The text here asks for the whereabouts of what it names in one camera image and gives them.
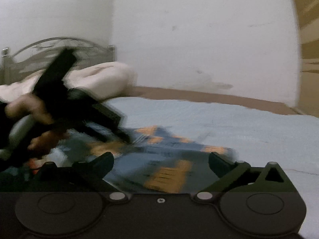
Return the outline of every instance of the white wall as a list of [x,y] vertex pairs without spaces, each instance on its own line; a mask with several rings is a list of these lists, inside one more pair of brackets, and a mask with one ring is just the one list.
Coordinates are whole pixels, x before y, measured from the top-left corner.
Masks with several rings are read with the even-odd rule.
[[0,0],[0,48],[55,36],[109,45],[113,0]]
[[294,106],[296,21],[292,0],[115,0],[111,43],[138,85]]

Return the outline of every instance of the person's hand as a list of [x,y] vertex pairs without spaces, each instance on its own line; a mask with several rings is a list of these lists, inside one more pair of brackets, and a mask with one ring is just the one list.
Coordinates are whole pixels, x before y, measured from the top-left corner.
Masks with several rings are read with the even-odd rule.
[[[44,102],[33,94],[25,94],[9,103],[5,108],[8,118],[18,121],[28,114],[42,124],[52,124],[52,116],[47,112]],[[61,139],[66,139],[66,130],[50,130],[31,140],[28,147],[37,157],[50,153]]]

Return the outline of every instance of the person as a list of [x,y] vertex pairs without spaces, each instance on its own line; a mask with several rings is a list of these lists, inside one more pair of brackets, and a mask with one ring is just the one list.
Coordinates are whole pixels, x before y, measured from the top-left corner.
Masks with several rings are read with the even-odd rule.
[[[13,125],[26,115],[32,114],[42,124],[52,124],[54,120],[47,112],[44,102],[33,94],[24,94],[11,103],[0,101],[0,148],[8,144],[8,135]],[[30,141],[28,150],[37,158],[50,153],[59,141],[68,137],[66,130],[50,130]]]

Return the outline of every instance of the arched headboard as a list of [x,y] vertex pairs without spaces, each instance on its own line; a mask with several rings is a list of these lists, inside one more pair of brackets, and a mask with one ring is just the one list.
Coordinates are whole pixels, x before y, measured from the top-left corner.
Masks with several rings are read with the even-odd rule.
[[83,69],[105,62],[116,61],[115,46],[102,47],[94,42],[75,37],[53,37],[32,43],[13,55],[2,50],[0,85],[23,80],[30,74],[45,69],[64,47],[76,49],[78,58],[74,69]]

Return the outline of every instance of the black sleeve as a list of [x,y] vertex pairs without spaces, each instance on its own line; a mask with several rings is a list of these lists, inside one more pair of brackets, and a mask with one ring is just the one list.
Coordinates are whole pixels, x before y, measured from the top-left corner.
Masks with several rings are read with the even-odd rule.
[[5,115],[6,103],[0,101],[0,149],[4,148],[8,144],[8,135],[14,122],[7,118]]

